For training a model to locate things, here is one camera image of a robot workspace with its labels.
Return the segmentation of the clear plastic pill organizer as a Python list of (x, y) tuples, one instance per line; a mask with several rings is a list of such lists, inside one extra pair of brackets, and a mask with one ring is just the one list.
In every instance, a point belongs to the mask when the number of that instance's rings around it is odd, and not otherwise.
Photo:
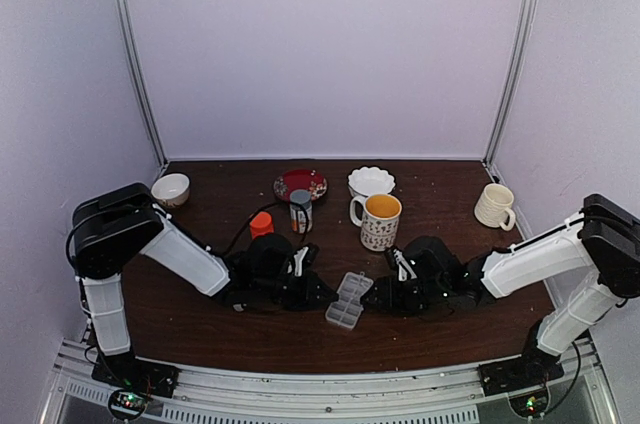
[(364, 310), (360, 300), (372, 285), (373, 280), (364, 273), (347, 272), (338, 286), (338, 299), (325, 311), (325, 320), (347, 331), (353, 330)]

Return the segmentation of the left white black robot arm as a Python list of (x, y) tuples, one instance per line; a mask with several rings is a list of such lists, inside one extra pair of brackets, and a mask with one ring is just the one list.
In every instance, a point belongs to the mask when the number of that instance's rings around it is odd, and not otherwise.
[(268, 300), (286, 311), (322, 308), (338, 294), (311, 268), (318, 246), (294, 246), (268, 233), (244, 251), (216, 252), (197, 240), (134, 183), (81, 203), (72, 215), (66, 257), (86, 300), (106, 373), (123, 388), (144, 377), (125, 316), (121, 276), (136, 256), (150, 258), (225, 307)]

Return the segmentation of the orange pill bottle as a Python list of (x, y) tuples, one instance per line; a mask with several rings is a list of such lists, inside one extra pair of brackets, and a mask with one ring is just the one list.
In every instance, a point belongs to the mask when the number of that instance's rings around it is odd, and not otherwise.
[(274, 233), (275, 228), (271, 214), (267, 211), (257, 213), (249, 223), (249, 230), (252, 239)]

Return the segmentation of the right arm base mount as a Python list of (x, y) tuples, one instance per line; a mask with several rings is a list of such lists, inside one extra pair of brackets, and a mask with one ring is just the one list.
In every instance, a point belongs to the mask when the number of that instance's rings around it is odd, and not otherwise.
[(485, 396), (542, 386), (564, 376), (558, 362), (527, 361), (523, 357), (483, 364), (478, 372)]

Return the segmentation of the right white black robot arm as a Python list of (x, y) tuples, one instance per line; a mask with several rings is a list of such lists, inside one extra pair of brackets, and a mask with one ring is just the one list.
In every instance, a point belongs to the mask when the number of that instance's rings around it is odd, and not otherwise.
[(584, 268), (568, 300), (530, 329), (512, 374), (535, 384), (562, 353), (612, 308), (639, 295), (639, 220), (600, 194), (562, 224), (507, 248), (461, 262), (435, 236), (385, 250), (392, 275), (378, 278), (362, 296), (365, 309), (419, 315), (430, 305), (480, 306), (533, 283)]

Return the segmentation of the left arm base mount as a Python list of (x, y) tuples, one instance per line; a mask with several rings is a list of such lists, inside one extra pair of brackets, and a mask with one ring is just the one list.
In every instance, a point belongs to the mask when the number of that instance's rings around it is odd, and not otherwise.
[(177, 384), (177, 367), (141, 361), (97, 363), (91, 377), (99, 382), (133, 391), (140, 395), (171, 398)]

